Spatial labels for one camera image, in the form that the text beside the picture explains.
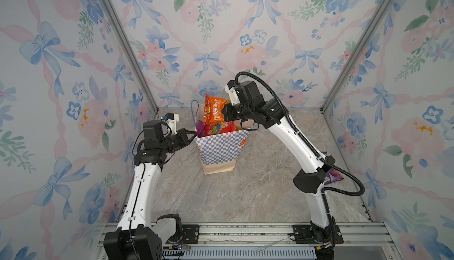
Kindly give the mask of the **purple grape candy bag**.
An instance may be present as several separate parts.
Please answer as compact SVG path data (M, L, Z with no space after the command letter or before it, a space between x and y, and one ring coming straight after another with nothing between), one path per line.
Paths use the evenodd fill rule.
M198 138L202 138L202 137L206 136L206 127L207 127L207 125L205 125L203 123L203 120L198 120L196 122L196 132L197 132Z

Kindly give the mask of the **orange chip snack packet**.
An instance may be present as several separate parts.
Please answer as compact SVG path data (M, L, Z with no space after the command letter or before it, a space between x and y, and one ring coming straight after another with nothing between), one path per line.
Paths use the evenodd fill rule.
M224 114L222 110L225 105L230 103L228 99L213 97L211 95L205 95L205 106L203 123L205 125L212 123L221 123L224 121Z

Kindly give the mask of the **red fruit candy bag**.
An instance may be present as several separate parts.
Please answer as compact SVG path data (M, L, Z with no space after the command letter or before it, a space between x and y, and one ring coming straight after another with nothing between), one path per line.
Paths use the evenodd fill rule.
M205 135L212 136L223 133L235 132L234 122L219 122L205 125Z

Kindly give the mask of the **blue checkered paper bag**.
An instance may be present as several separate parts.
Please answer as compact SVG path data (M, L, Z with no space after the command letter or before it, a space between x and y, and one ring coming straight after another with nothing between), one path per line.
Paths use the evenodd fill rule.
M192 113L195 129L196 122L203 120L204 106L205 103ZM235 168L236 160L248 140L254 122L251 120L233 122L235 132L195 138L204 174L228 172Z

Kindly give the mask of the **purple small snack packet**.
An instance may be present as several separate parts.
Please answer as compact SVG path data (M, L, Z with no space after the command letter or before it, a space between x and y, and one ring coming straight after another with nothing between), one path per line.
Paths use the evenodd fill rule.
M324 185L329 185L329 184L332 184L332 183L335 183L335 182L339 182L339 181L342 181L344 179L344 177L342 176L342 174L337 171L337 170L334 170L334 169L330 169L327 173L326 173L326 177L325 177L325 180L324 180Z

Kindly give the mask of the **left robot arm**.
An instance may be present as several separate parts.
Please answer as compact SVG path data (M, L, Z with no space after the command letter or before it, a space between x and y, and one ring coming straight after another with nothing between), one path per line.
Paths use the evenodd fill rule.
M110 260L163 260L166 245L183 243L183 225L178 214L151 220L153 196L168 154L175 154L197 137L185 128L173 131L163 122L153 121L144 128L143 140L134 156L134 179L127 206L117 228L104 238L104 250Z

